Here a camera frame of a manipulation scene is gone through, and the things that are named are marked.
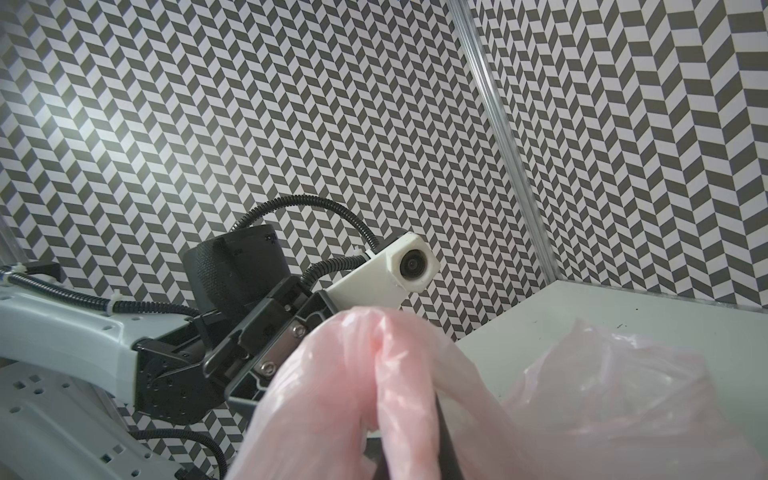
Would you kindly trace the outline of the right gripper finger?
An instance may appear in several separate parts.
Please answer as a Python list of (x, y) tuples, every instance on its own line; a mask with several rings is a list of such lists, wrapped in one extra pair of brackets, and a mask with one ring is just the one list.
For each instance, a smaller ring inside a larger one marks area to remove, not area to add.
[(436, 412), (439, 427), (438, 466), (442, 480), (463, 480), (464, 475), (455, 453), (447, 422), (439, 398), (436, 398)]

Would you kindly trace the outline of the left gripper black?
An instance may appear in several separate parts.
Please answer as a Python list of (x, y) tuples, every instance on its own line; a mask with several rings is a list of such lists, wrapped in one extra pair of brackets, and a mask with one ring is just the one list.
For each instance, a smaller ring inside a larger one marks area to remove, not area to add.
[(252, 414), (267, 387), (304, 338), (336, 314), (323, 291), (292, 276), (281, 281), (240, 321), (211, 312), (184, 326), (136, 341), (136, 410), (189, 425), (228, 405)]

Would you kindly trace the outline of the pink plastic bag fruit print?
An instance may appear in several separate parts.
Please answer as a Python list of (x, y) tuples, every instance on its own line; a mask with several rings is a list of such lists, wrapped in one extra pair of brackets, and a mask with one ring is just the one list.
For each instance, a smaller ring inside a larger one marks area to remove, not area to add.
[(466, 479), (763, 479), (721, 412), (705, 361), (577, 321), (497, 399), (437, 327), (356, 307), (314, 330), (259, 402), (232, 479), (440, 479), (448, 438)]

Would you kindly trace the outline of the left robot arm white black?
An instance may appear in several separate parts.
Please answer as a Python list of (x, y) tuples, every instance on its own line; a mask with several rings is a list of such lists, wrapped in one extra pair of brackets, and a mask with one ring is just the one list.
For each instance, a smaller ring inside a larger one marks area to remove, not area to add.
[[(292, 275), (266, 215), (318, 207), (349, 222), (367, 249)], [(251, 414), (305, 337), (353, 304), (325, 275), (380, 265), (376, 236), (334, 201), (289, 195), (246, 213), (183, 258), (194, 306), (103, 298), (61, 285), (55, 262), (1, 270), (1, 473), (18, 479), (202, 479), (149, 442), (220, 444), (191, 425), (227, 405)]]

